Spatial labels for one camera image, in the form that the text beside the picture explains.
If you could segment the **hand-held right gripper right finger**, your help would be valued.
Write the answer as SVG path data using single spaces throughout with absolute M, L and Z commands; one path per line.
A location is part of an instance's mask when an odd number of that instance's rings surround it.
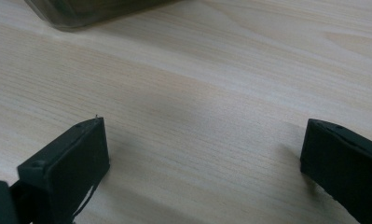
M 372 141 L 343 126 L 309 119 L 300 171 L 358 222 L 372 224 Z

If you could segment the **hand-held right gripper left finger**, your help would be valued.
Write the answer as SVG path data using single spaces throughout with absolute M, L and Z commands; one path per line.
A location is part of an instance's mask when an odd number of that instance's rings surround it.
M 72 224 L 109 168 L 104 119 L 72 126 L 18 166 L 32 194 L 32 222 Z

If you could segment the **transparent brown plastic container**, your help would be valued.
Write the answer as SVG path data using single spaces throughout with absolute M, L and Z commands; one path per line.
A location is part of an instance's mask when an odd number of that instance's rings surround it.
M 181 0 L 24 0 L 51 27 L 72 31 Z

